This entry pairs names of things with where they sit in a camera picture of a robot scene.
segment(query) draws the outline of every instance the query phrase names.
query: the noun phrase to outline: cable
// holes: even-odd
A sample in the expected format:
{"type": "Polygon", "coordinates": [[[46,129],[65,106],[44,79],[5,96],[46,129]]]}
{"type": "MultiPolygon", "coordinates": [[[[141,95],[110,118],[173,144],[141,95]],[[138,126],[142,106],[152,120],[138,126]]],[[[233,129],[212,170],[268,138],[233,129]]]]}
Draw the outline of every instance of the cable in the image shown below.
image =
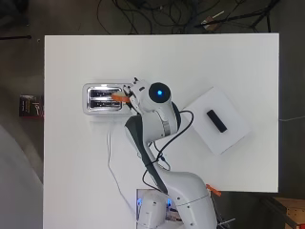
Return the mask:
{"type": "Polygon", "coordinates": [[[181,111],[180,112],[181,114],[182,113],[189,113],[189,114],[191,114],[191,121],[190,121],[190,123],[179,133],[179,134],[177,134],[176,136],[174,136],[171,140],[169,140],[162,148],[161,148],[161,150],[160,150],[160,152],[159,152],[159,154],[158,154],[158,156],[157,156],[157,158],[156,159],[159,159],[160,158],[160,156],[161,156],[161,154],[162,154],[162,152],[165,150],[165,148],[167,148],[173,141],[175,141],[179,136],[181,136],[183,133],[185,133],[191,126],[192,126],[192,124],[193,124],[193,112],[191,112],[191,111],[181,111]]]}
{"type": "Polygon", "coordinates": [[[217,30],[219,30],[222,26],[223,26],[223,24],[225,24],[227,21],[228,21],[228,18],[230,17],[230,15],[241,5],[241,4],[243,4],[243,3],[245,3],[247,0],[240,0],[240,1],[238,1],[238,0],[235,0],[235,2],[236,2],[236,6],[231,10],[231,12],[229,12],[229,14],[226,16],[226,18],[225,18],[225,21],[223,22],[223,23],[221,23],[216,29],[215,29],[215,31],[217,31],[217,30]]]}
{"type": "Polygon", "coordinates": [[[204,12],[207,12],[207,11],[213,9],[213,8],[216,7],[219,3],[220,3],[220,0],[217,0],[212,6],[210,6],[209,8],[207,8],[207,9],[201,11],[201,12],[199,12],[194,18],[190,17],[188,23],[184,26],[183,31],[185,31],[185,29],[188,27],[188,25],[190,25],[190,24],[193,22],[193,20],[195,20],[199,15],[201,15],[201,14],[204,13],[204,12]]]}
{"type": "MultiPolygon", "coordinates": [[[[146,2],[147,5],[150,6],[150,9],[152,9],[152,6],[150,5],[150,3],[146,2]]],[[[154,21],[155,24],[157,24],[158,26],[160,27],[184,27],[187,23],[184,23],[184,24],[179,24],[180,20],[181,20],[181,17],[182,17],[182,11],[181,9],[175,4],[174,0],[171,1],[170,3],[170,13],[166,13],[162,10],[161,8],[159,10],[151,10],[151,13],[152,13],[152,19],[154,21]],[[177,21],[173,19],[173,16],[172,16],[172,7],[175,6],[177,9],[178,9],[178,12],[179,12],[179,16],[178,16],[178,19],[177,21]],[[160,13],[163,13],[165,15],[167,15],[172,21],[173,21],[173,24],[162,24],[161,22],[159,22],[156,17],[155,17],[155,12],[158,11],[160,13]]]]}
{"type": "MultiPolygon", "coordinates": [[[[159,153],[158,153],[158,155],[157,155],[155,161],[152,161],[152,163],[157,162],[157,161],[159,160],[159,158],[162,157],[162,155],[163,155],[162,152],[163,152],[163,151],[164,151],[173,141],[175,141],[179,136],[181,136],[183,133],[185,133],[185,132],[192,126],[192,124],[193,124],[193,112],[191,112],[191,111],[181,111],[180,113],[181,113],[181,114],[182,114],[182,113],[189,113],[189,114],[191,114],[192,117],[191,117],[190,123],[189,123],[189,124],[179,133],[179,134],[177,134],[176,136],[174,136],[171,140],[169,140],[169,141],[161,148],[161,150],[159,151],[159,153]]],[[[148,170],[146,170],[145,173],[143,174],[143,177],[142,177],[143,183],[145,183],[147,186],[149,186],[149,187],[151,187],[151,188],[153,188],[153,189],[155,189],[155,190],[161,192],[161,190],[159,190],[159,189],[157,189],[157,188],[151,186],[150,184],[148,184],[148,183],[145,181],[145,175],[147,174],[147,172],[148,172],[148,170]]]]}
{"type": "MultiPolygon", "coordinates": [[[[124,16],[126,17],[126,19],[129,21],[129,23],[131,24],[132,28],[131,28],[131,31],[130,33],[132,33],[132,29],[134,29],[134,31],[136,32],[136,34],[139,34],[139,32],[137,31],[137,29],[135,28],[134,24],[133,24],[133,12],[132,12],[132,21],[131,19],[129,18],[129,16],[125,13],[125,11],[118,5],[117,3],[117,0],[112,0],[112,2],[114,3],[114,5],[119,9],[121,10],[121,12],[124,14],[124,16]]],[[[125,0],[128,8],[130,10],[132,10],[132,8],[130,7],[130,5],[128,4],[128,2],[125,0]]]]}
{"type": "Polygon", "coordinates": [[[302,118],[305,118],[305,115],[299,116],[299,117],[287,118],[287,119],[278,119],[278,121],[287,122],[287,121],[294,121],[294,120],[298,120],[298,119],[302,119],[302,118]]]}
{"type": "Polygon", "coordinates": [[[218,211],[215,199],[213,197],[213,194],[211,194],[211,200],[213,203],[213,208],[215,210],[215,214],[216,214],[216,220],[217,220],[217,229],[222,228],[222,229],[229,229],[230,225],[228,224],[228,222],[234,221],[235,219],[230,219],[230,220],[225,220],[221,214],[218,211]]]}
{"type": "MultiPolygon", "coordinates": [[[[157,152],[160,152],[159,149],[156,147],[156,144],[155,144],[155,141],[153,142],[153,146],[154,146],[154,149],[157,151],[157,152]]],[[[163,169],[167,170],[167,171],[170,171],[171,170],[171,165],[169,162],[166,161],[165,157],[163,157],[163,154],[162,156],[160,157],[160,159],[168,166],[168,169],[164,168],[163,166],[161,166],[163,169]]]]}
{"type": "Polygon", "coordinates": [[[135,217],[135,221],[136,223],[138,223],[139,225],[141,225],[142,227],[145,227],[145,228],[149,228],[148,226],[146,225],[143,225],[142,223],[140,223],[138,221],[138,219],[136,218],[136,213],[135,211],[133,210],[133,208],[131,207],[131,205],[128,203],[127,199],[125,198],[125,196],[123,195],[122,191],[121,191],[121,188],[120,188],[120,185],[118,184],[118,181],[115,177],[115,174],[111,168],[111,158],[112,158],[112,131],[113,131],[113,124],[111,125],[111,127],[109,128],[108,132],[107,132],[107,151],[108,151],[108,163],[107,163],[107,166],[108,166],[108,169],[109,171],[112,173],[112,177],[116,183],[116,187],[117,187],[117,190],[120,194],[120,196],[124,199],[124,201],[126,202],[127,206],[129,207],[129,209],[131,210],[131,213],[132,213],[132,216],[135,217]]]}
{"type": "Polygon", "coordinates": [[[249,25],[238,23],[238,22],[226,22],[225,24],[240,27],[240,28],[245,28],[245,29],[248,29],[250,27],[249,25]]]}
{"type": "Polygon", "coordinates": [[[151,184],[149,184],[149,183],[147,183],[147,182],[145,181],[145,175],[147,174],[147,172],[148,172],[148,170],[146,170],[146,171],[144,172],[143,176],[142,176],[142,181],[143,181],[143,183],[145,183],[147,186],[151,187],[152,189],[154,189],[154,190],[159,191],[160,193],[162,193],[162,191],[161,191],[160,189],[158,189],[158,188],[156,188],[156,187],[153,187],[151,184]]]}
{"type": "Polygon", "coordinates": [[[99,13],[99,6],[101,5],[101,2],[102,2],[103,0],[99,0],[99,2],[98,2],[98,5],[97,5],[97,10],[96,10],[96,18],[97,18],[97,21],[98,21],[98,23],[101,25],[101,27],[104,29],[104,31],[107,33],[107,34],[111,34],[111,33],[109,33],[108,32],[108,30],[104,27],[104,25],[102,24],[102,22],[99,20],[99,16],[98,16],[98,13],[99,13]]]}
{"type": "Polygon", "coordinates": [[[146,19],[146,21],[149,23],[149,25],[150,25],[150,34],[153,34],[153,23],[152,23],[152,21],[151,21],[143,12],[141,12],[140,10],[123,9],[123,8],[121,8],[121,7],[117,4],[117,2],[116,2],[115,5],[116,5],[120,10],[122,10],[122,11],[137,12],[137,13],[141,14],[141,15],[146,19]]]}

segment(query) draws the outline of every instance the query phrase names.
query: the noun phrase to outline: white table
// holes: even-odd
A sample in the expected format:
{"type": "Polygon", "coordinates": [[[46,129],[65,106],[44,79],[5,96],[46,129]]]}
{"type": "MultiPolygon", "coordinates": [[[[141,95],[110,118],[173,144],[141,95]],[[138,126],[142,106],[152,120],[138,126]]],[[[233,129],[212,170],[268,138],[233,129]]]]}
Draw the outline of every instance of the white table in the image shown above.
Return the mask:
{"type": "MultiPolygon", "coordinates": [[[[169,85],[179,109],[216,86],[251,125],[222,156],[191,128],[165,152],[174,171],[196,173],[219,190],[277,192],[277,34],[47,36],[45,229],[135,228],[107,168],[109,120],[83,114],[81,103],[84,84],[135,76],[169,85]]],[[[144,165],[123,126],[112,134],[112,169],[135,206],[135,190],[146,188],[144,165]]]]}

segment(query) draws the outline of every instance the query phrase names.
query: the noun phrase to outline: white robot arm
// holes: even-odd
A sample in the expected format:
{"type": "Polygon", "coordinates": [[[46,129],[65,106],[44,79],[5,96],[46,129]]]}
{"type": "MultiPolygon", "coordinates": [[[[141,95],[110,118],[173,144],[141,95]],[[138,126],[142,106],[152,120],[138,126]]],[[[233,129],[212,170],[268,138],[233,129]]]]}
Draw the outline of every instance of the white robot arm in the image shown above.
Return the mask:
{"type": "Polygon", "coordinates": [[[135,79],[125,93],[139,115],[126,122],[126,133],[158,189],[174,201],[186,229],[215,229],[214,206],[202,179],[191,173],[170,172],[155,163],[151,142],[177,133],[181,117],[170,89],[162,83],[135,79]]]}

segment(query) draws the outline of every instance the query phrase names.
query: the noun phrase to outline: wire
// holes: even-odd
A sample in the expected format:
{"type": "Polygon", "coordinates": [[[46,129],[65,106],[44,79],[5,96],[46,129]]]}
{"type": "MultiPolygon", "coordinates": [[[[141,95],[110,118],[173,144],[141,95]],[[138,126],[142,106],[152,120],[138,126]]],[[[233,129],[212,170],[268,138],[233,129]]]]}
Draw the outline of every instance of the wire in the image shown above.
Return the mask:
{"type": "Polygon", "coordinates": [[[149,183],[147,183],[147,182],[145,181],[145,175],[147,174],[147,172],[148,172],[148,170],[146,170],[146,171],[144,172],[143,176],[142,176],[142,181],[143,181],[143,183],[145,183],[147,186],[151,187],[152,189],[154,189],[154,190],[159,191],[160,193],[162,193],[162,191],[161,191],[160,189],[158,189],[158,188],[156,188],[156,187],[153,187],[151,184],[149,184],[149,183]]]}
{"type": "Polygon", "coordinates": [[[178,10],[178,12],[179,12],[179,16],[178,16],[178,20],[177,20],[177,23],[179,23],[180,22],[180,20],[181,20],[181,16],[182,16],[182,11],[181,11],[181,9],[175,4],[175,2],[173,2],[173,5],[175,6],[175,8],[178,10]]]}
{"type": "Polygon", "coordinates": [[[132,9],[123,9],[121,8],[118,4],[117,4],[117,0],[112,0],[114,2],[114,4],[122,11],[129,11],[129,12],[137,12],[139,14],[141,14],[145,19],[146,21],[149,23],[150,25],[150,34],[153,34],[153,23],[152,21],[150,20],[150,18],[148,18],[143,12],[141,12],[140,10],[132,10],[132,9]]]}
{"type": "Polygon", "coordinates": [[[236,220],[236,219],[233,218],[233,219],[229,219],[229,220],[227,220],[227,221],[220,222],[220,223],[218,223],[218,226],[220,226],[220,225],[222,225],[222,224],[227,224],[228,222],[232,222],[232,221],[234,221],[234,220],[236,220]]]}
{"type": "Polygon", "coordinates": [[[142,227],[145,227],[145,228],[149,228],[148,226],[140,223],[138,221],[138,219],[136,218],[136,213],[135,211],[133,210],[133,208],[131,207],[131,205],[128,203],[127,199],[125,198],[125,196],[123,195],[122,191],[121,191],[121,188],[120,188],[120,185],[115,177],[115,174],[112,170],[112,167],[111,167],[111,158],[112,158],[112,131],[113,131],[113,124],[111,125],[111,127],[109,128],[108,132],[107,132],[107,151],[108,151],[108,163],[107,163],[107,166],[108,166],[108,169],[109,171],[111,172],[112,174],[112,177],[116,183],[116,187],[117,187],[117,190],[120,194],[120,196],[124,199],[125,203],[127,204],[127,206],[129,207],[129,209],[131,210],[131,213],[132,213],[132,216],[135,216],[135,221],[136,223],[138,223],[139,225],[141,225],[142,227]]]}
{"type": "Polygon", "coordinates": [[[217,0],[212,6],[210,6],[209,8],[199,12],[194,18],[190,17],[188,23],[184,26],[183,31],[185,31],[185,29],[188,27],[188,25],[190,25],[193,20],[195,20],[199,15],[201,15],[202,13],[205,13],[211,9],[213,9],[214,7],[216,7],[218,4],[220,3],[220,0],[217,0]]]}
{"type": "MultiPolygon", "coordinates": [[[[179,136],[181,136],[183,133],[185,133],[185,132],[192,126],[192,124],[193,124],[193,112],[191,112],[191,111],[181,111],[180,113],[181,113],[181,114],[182,114],[182,113],[189,113],[189,114],[191,114],[192,117],[191,117],[190,123],[189,123],[189,124],[179,133],[179,134],[177,134],[177,135],[174,136],[171,140],[169,140],[169,141],[161,148],[160,151],[158,151],[159,153],[158,153],[158,155],[157,155],[155,161],[152,161],[152,163],[157,162],[157,161],[159,160],[159,158],[161,158],[161,157],[163,156],[163,151],[164,151],[173,141],[175,141],[179,136]]],[[[155,189],[155,190],[157,190],[157,191],[159,191],[159,192],[162,192],[161,190],[159,190],[159,189],[157,189],[157,188],[151,186],[150,184],[148,184],[148,183],[145,181],[145,175],[147,174],[147,172],[148,172],[148,170],[146,170],[145,173],[143,174],[143,177],[142,177],[143,183],[145,183],[147,186],[149,186],[149,187],[151,187],[151,188],[153,188],[153,189],[155,189]]]]}
{"type": "MultiPolygon", "coordinates": [[[[155,144],[155,141],[153,142],[153,146],[154,146],[154,149],[157,151],[157,152],[160,152],[159,149],[156,147],[156,144],[155,144]]],[[[160,157],[160,159],[168,166],[168,169],[164,168],[162,166],[163,169],[167,170],[167,171],[170,171],[171,170],[171,165],[169,162],[166,161],[165,157],[163,157],[163,154],[162,156],[160,157]]]]}
{"type": "Polygon", "coordinates": [[[171,10],[171,8],[172,8],[172,5],[170,5],[170,13],[166,13],[166,12],[164,12],[164,11],[162,11],[162,10],[151,10],[152,19],[153,19],[154,23],[157,24],[158,26],[161,26],[161,27],[183,26],[183,24],[182,24],[182,25],[179,25],[179,24],[178,24],[178,22],[179,22],[180,19],[181,19],[181,9],[179,9],[180,14],[179,14],[178,22],[176,22],[176,21],[173,19],[173,17],[172,17],[172,10],[171,10]],[[163,14],[167,15],[167,16],[173,21],[173,24],[162,24],[161,22],[159,22],[159,21],[155,18],[155,14],[154,14],[155,11],[158,11],[158,12],[160,12],[160,13],[163,13],[163,14]]]}
{"type": "Polygon", "coordinates": [[[189,124],[179,133],[179,134],[177,134],[176,136],[174,136],[171,140],[169,140],[169,141],[161,148],[161,150],[160,150],[160,152],[159,152],[159,154],[158,154],[158,156],[157,156],[156,159],[159,159],[159,158],[161,157],[163,151],[165,150],[165,148],[167,148],[173,141],[175,141],[179,136],[181,136],[183,133],[185,133],[185,132],[192,126],[192,124],[193,124],[193,112],[191,112],[191,111],[181,111],[180,113],[181,113],[181,114],[182,114],[182,113],[189,113],[189,114],[191,114],[192,117],[191,117],[190,123],[189,123],[189,124]]]}
{"type": "MultiPolygon", "coordinates": [[[[136,34],[138,34],[138,31],[137,29],[135,28],[134,24],[133,24],[133,12],[132,12],[132,21],[131,19],[129,18],[129,16],[125,13],[125,11],[118,5],[117,3],[117,0],[112,0],[112,2],[114,3],[114,5],[119,9],[121,10],[121,12],[124,14],[124,16],[126,17],[126,19],[129,21],[129,23],[131,24],[132,28],[131,28],[131,31],[130,33],[132,33],[132,29],[134,29],[134,31],[136,32],[136,34]]],[[[128,8],[131,10],[132,8],[130,7],[130,5],[128,4],[128,2],[125,0],[128,8]]]]}
{"type": "Polygon", "coordinates": [[[232,14],[241,4],[245,3],[246,1],[247,1],[247,0],[240,0],[240,1],[235,0],[236,6],[231,10],[231,12],[229,12],[229,14],[228,14],[228,15],[226,16],[226,18],[225,18],[225,21],[224,21],[223,23],[221,23],[221,24],[215,29],[215,31],[219,30],[219,29],[223,26],[223,24],[225,24],[225,23],[228,21],[228,18],[231,16],[231,14],[232,14]]]}
{"type": "Polygon", "coordinates": [[[305,115],[299,116],[299,117],[287,118],[287,119],[278,119],[278,121],[287,122],[287,121],[294,121],[294,120],[298,120],[298,119],[302,119],[302,118],[305,118],[305,115]]]}
{"type": "Polygon", "coordinates": [[[99,20],[99,15],[98,15],[98,13],[99,13],[99,6],[101,5],[101,2],[102,2],[102,1],[103,1],[103,0],[99,0],[99,2],[98,2],[97,10],[96,10],[96,18],[97,18],[98,23],[99,23],[99,24],[101,25],[101,27],[104,29],[104,31],[105,31],[107,34],[111,34],[111,33],[109,33],[108,30],[104,27],[103,23],[99,20]]]}
{"type": "Polygon", "coordinates": [[[238,22],[226,22],[225,24],[240,27],[240,28],[246,28],[246,29],[248,29],[250,27],[249,25],[238,23],[238,22]]]}

